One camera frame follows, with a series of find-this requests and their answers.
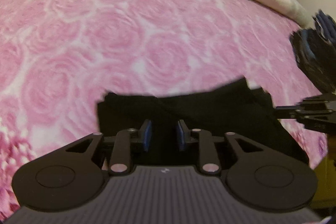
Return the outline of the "stack of folded clothes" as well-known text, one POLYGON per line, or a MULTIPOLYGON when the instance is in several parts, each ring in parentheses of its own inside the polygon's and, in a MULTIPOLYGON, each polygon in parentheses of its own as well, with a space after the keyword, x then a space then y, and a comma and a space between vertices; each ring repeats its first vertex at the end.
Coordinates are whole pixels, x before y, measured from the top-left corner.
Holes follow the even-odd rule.
POLYGON ((335 20, 322 10, 314 28, 292 32, 289 40, 299 69, 321 93, 335 93, 335 20))

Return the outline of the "pink floral blanket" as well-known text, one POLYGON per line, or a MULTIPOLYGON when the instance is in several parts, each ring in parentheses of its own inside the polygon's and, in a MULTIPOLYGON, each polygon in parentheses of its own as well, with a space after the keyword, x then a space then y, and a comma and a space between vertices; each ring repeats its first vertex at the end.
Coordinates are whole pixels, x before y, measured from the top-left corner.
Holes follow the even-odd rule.
POLYGON ((1 219, 18 208, 15 171, 95 132, 108 90, 172 96, 244 76, 276 105, 317 95, 297 28, 251 0, 1 0, 1 219))

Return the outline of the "black zip jacket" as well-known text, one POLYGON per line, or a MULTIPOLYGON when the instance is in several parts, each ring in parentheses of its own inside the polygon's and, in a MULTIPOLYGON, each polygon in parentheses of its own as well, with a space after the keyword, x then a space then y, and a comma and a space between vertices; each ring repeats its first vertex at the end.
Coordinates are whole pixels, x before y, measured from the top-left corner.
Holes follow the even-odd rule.
POLYGON ((108 93, 97 104, 99 130, 114 136, 121 130, 140 128, 151 121, 149 149, 134 144, 136 165, 195 165, 198 145, 179 149, 178 121, 223 137, 234 132, 273 150, 309 163, 307 153, 274 115, 272 98, 262 88, 250 89, 242 78, 210 92, 175 97, 122 96, 108 93))

